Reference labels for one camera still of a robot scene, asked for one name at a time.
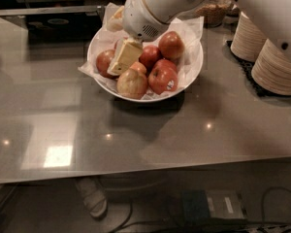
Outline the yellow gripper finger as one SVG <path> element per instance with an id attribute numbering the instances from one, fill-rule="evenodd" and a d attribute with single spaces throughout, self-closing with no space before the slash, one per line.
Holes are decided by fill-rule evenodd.
<path id="1" fill-rule="evenodd" d="M 122 13 L 124 7 L 120 6 L 115 13 L 107 21 L 107 29 L 112 32 L 120 31 L 123 29 L 122 26 Z"/>
<path id="2" fill-rule="evenodd" d="M 107 70 L 110 75 L 120 76 L 132 64 L 139 60 L 143 53 L 143 44 L 133 38 L 122 38 L 117 42 L 114 58 Z"/>

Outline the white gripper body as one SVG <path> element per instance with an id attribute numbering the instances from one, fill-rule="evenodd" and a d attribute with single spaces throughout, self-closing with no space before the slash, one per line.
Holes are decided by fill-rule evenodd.
<path id="1" fill-rule="evenodd" d="M 151 14 L 144 0 L 126 0 L 122 25 L 130 37 L 142 42 L 153 42 L 169 27 Z"/>

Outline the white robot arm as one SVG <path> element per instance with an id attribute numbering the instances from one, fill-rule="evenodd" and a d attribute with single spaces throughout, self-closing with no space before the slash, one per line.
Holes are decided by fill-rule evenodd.
<path id="1" fill-rule="evenodd" d="M 172 20 L 208 0 L 126 0 L 121 26 L 132 38 L 152 42 Z M 291 61 L 291 0 L 229 0 Z"/>

